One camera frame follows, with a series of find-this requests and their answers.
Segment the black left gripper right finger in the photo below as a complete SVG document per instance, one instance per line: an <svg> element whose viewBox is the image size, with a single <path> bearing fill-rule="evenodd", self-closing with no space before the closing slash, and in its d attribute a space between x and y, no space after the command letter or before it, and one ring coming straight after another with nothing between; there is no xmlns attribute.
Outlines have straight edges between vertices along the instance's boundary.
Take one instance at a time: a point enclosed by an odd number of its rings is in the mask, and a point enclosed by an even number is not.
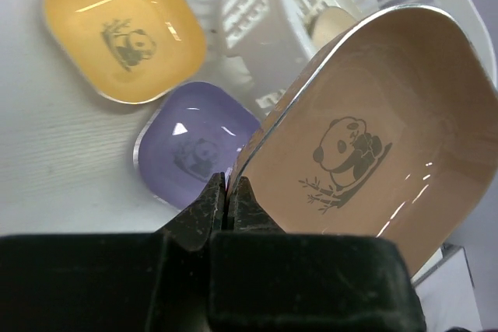
<svg viewBox="0 0 498 332"><path fill-rule="evenodd" d="M234 232L284 233L284 230L260 206L251 182L242 176L228 199L226 229Z"/></svg>

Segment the cream square panda plate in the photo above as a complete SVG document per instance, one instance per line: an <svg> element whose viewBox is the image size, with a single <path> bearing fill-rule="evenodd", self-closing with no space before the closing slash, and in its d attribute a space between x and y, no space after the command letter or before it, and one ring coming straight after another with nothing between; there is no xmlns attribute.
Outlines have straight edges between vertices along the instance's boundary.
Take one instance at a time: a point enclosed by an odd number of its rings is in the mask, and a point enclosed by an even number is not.
<svg viewBox="0 0 498 332"><path fill-rule="evenodd" d="M328 7L318 14L310 26L310 38L317 49L346 31L356 23L356 19L339 7Z"/></svg>

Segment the brown square panda plate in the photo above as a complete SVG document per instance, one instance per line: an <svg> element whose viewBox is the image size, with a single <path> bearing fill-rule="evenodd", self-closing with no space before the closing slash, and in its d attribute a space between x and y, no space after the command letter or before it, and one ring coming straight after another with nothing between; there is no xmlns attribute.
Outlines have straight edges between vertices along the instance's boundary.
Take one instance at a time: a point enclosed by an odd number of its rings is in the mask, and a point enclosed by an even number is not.
<svg viewBox="0 0 498 332"><path fill-rule="evenodd" d="M379 236L416 273L497 172L497 91L449 13L397 5L321 48L240 152L286 232Z"/></svg>

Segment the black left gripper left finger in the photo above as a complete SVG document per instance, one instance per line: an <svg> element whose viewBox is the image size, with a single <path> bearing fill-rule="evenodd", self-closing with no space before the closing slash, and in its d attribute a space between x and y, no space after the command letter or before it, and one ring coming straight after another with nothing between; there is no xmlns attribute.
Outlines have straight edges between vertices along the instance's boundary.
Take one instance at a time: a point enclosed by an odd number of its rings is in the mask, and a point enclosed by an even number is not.
<svg viewBox="0 0 498 332"><path fill-rule="evenodd" d="M198 252L212 231L222 228L225 203L225 174L214 173L199 196L157 232L189 253Z"/></svg>

